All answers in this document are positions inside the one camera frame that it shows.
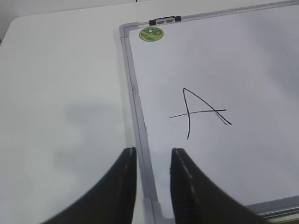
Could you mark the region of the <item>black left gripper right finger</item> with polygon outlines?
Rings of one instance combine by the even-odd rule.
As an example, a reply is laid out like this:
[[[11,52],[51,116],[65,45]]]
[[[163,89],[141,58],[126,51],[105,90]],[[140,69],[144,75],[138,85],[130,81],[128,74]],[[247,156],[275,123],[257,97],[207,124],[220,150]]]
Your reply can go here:
[[[171,202],[177,224],[266,224],[215,185],[182,148],[171,152]]]

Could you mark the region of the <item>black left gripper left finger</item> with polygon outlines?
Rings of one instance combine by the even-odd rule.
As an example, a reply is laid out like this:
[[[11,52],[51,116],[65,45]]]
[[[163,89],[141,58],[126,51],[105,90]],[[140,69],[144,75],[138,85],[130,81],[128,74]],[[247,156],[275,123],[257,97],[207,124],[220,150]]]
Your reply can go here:
[[[130,224],[137,188],[136,148],[125,148],[107,173],[48,224]]]

